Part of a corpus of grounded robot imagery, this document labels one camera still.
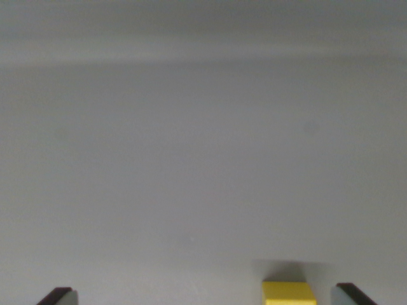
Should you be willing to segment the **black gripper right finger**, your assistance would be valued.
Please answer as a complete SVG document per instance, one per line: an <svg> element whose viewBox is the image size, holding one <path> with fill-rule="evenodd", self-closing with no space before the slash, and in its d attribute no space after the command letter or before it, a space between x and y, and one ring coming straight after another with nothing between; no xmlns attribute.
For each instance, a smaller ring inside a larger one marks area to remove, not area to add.
<svg viewBox="0 0 407 305"><path fill-rule="evenodd" d="M353 283L337 283L331 289L332 305L377 305L377 303L366 295Z"/></svg>

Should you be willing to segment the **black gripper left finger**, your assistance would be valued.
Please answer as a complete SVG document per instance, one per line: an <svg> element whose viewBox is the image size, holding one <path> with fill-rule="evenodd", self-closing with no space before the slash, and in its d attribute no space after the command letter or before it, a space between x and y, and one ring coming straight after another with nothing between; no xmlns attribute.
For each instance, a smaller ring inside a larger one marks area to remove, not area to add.
<svg viewBox="0 0 407 305"><path fill-rule="evenodd" d="M78 292L71 287L56 287L37 305L78 305Z"/></svg>

